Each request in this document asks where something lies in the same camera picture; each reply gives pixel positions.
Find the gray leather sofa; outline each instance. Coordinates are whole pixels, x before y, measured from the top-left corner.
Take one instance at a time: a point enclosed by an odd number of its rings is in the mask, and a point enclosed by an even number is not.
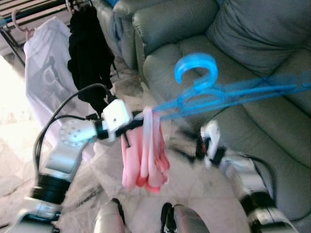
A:
[[[137,69],[133,14],[161,1],[165,0],[119,0],[113,7],[105,0],[92,0],[108,46],[131,69]]]
[[[269,15],[275,9],[279,11]],[[305,0],[225,0],[223,5],[214,0],[170,0],[140,9],[133,17],[140,76],[160,103],[176,98],[203,75],[196,69],[187,72],[181,84],[174,80],[177,61],[193,52],[215,58],[221,84],[310,72],[309,12],[310,1]],[[277,176],[277,206],[300,232],[309,233],[310,113],[307,91],[195,115],[180,123],[198,130],[216,119],[229,147],[267,161]],[[259,168],[271,190],[267,171]]]

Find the hanging garment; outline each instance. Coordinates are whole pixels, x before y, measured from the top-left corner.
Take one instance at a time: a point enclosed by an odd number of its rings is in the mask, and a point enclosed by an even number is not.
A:
[[[76,11],[70,27],[68,69],[76,87],[80,90],[93,83],[102,83],[112,88],[110,67],[114,56],[99,25],[96,9],[86,5]],[[100,87],[79,94],[79,99],[90,103],[99,116],[107,106],[105,97],[106,93]]]
[[[127,188],[145,187],[148,191],[159,193],[161,186],[168,181],[170,162],[165,151],[160,117],[154,115],[150,107],[144,109],[143,117],[142,127],[126,133],[130,147],[124,136],[121,138],[122,184]]]
[[[69,28],[58,18],[53,17],[36,28],[32,38],[24,45],[26,97],[30,103],[35,119],[43,127],[61,103],[78,90],[71,73],[67,69],[70,59]],[[70,114],[85,117],[93,111],[90,106],[74,97],[64,106],[59,115]],[[54,146],[62,122],[59,120],[50,126],[46,137]],[[84,158],[93,156],[92,148],[87,150]]]

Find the pink cloth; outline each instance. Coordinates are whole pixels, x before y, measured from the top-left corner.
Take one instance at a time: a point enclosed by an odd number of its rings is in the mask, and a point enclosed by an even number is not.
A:
[[[123,157],[122,184],[127,188],[145,187],[159,193],[161,186],[168,182],[170,162],[166,155],[160,118],[152,108],[143,111],[142,127],[127,131],[130,146],[124,136],[121,138]]]

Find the blue plastic hanger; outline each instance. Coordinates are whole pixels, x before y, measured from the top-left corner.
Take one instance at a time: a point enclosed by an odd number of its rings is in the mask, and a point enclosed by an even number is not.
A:
[[[155,112],[173,110],[173,113],[163,115],[161,119],[186,117],[311,89],[310,72],[305,72],[300,77],[272,76],[221,86],[216,84],[216,61],[205,53],[193,53],[180,59],[174,70],[176,82],[182,83],[183,74],[193,68],[205,68],[208,72],[195,80],[193,87],[184,91],[178,98],[156,107]]]

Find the marble floor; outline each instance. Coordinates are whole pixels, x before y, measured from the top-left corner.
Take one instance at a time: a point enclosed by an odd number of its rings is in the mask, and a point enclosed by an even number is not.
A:
[[[10,223],[22,198],[34,185],[32,147],[40,131],[25,98],[23,67],[14,57],[6,60],[0,57],[0,226]],[[156,101],[138,74],[120,58],[116,58],[116,66],[119,76],[112,71],[112,81],[117,96],[131,110],[155,106]],[[161,208],[167,201],[193,208],[211,233],[249,232],[243,209],[224,176],[215,168],[207,170],[201,163],[189,164],[170,150],[173,144],[187,144],[190,151],[195,150],[195,144],[185,139],[173,122],[162,122],[162,130],[172,167],[169,183],[160,194],[122,187],[120,140],[110,144],[97,141],[95,156],[81,164],[63,203],[64,210],[56,223],[62,232],[93,232],[98,210],[112,197],[123,205],[128,232],[158,233]],[[46,142],[44,156],[51,149]]]

